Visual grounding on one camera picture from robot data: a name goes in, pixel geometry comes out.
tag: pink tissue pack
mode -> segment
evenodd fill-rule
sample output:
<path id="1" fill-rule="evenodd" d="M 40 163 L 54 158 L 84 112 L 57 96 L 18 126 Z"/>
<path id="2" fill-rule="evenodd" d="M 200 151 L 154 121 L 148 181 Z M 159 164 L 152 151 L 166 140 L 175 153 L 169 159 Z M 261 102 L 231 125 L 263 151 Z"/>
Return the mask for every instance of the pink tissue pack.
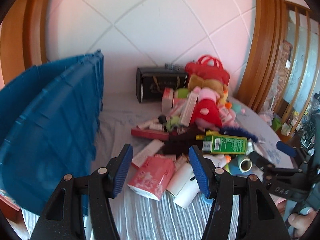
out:
<path id="1" fill-rule="evenodd" d="M 137 194 L 160 200 L 174 173 L 174 163 L 168 158 L 148 157 L 128 186 Z"/>

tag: red tissue package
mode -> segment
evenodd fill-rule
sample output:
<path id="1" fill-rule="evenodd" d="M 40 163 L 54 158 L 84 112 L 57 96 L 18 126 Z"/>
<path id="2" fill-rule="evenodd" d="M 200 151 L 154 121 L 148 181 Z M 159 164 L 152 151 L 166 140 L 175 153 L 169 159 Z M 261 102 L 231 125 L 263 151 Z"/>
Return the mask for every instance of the red tissue package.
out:
<path id="1" fill-rule="evenodd" d="M 210 55 L 201 56 L 197 62 L 189 62 L 185 72 L 188 73 L 189 78 L 192 74 L 196 74 L 203 79 L 217 79 L 223 84 L 229 84 L 229 73 L 223 69 L 220 60 Z"/>
<path id="2" fill-rule="evenodd" d="M 128 186 L 137 194 L 160 200 L 174 173 L 174 163 L 168 158 L 148 157 Z"/>

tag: pile of items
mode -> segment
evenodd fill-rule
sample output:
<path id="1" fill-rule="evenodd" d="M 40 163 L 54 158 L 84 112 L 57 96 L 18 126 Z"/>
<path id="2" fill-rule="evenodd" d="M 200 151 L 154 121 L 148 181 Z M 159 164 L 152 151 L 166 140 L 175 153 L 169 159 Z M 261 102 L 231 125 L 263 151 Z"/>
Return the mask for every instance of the pile of items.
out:
<path id="1" fill-rule="evenodd" d="M 137 194 L 160 200 L 167 190 L 177 205 L 187 208 L 199 192 L 188 163 L 192 145 L 202 149 L 204 157 L 216 167 L 230 172 L 228 163 L 233 159 L 233 166 L 241 174 L 251 169 L 246 153 L 253 151 L 258 138 L 236 123 L 236 114 L 243 110 L 227 101 L 230 76 L 218 59 L 210 57 L 214 65 L 208 66 L 207 57 L 187 64 L 186 88 L 164 88 L 161 116 L 132 129 L 134 136 L 153 139 L 132 160 L 138 171 L 128 186 Z M 153 80 L 161 90 L 157 78 L 153 76 Z"/>

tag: screw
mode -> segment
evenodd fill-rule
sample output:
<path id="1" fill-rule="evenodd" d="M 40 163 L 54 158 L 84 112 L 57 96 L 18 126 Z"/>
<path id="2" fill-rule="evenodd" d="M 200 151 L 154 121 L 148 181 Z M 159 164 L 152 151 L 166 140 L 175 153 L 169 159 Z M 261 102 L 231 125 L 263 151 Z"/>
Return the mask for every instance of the screw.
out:
<path id="1" fill-rule="evenodd" d="M 215 171 L 216 173 L 218 173 L 218 174 L 224 173 L 223 168 L 216 168 L 214 171 Z"/>
<path id="2" fill-rule="evenodd" d="M 254 174 L 251 174 L 249 175 L 249 179 L 252 180 L 252 181 L 257 181 L 258 180 L 258 177 Z"/>
<path id="3" fill-rule="evenodd" d="M 66 181 L 71 180 L 72 179 L 72 175 L 71 174 L 64 175 L 63 179 L 66 180 Z"/>
<path id="4" fill-rule="evenodd" d="M 99 174 L 105 174 L 106 172 L 107 172 L 107 169 L 105 167 L 98 169 Z"/>

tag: diamond pattern wall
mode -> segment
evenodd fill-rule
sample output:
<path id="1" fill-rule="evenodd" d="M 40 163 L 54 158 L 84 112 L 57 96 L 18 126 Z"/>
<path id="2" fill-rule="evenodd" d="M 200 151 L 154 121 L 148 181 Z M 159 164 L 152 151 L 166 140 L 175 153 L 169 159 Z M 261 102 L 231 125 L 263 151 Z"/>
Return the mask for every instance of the diamond pattern wall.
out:
<path id="1" fill-rule="evenodd" d="M 230 94 L 250 52 L 255 0 L 51 0 L 47 55 L 56 60 L 101 49 L 106 92 L 134 92 L 137 66 L 222 60 Z"/>

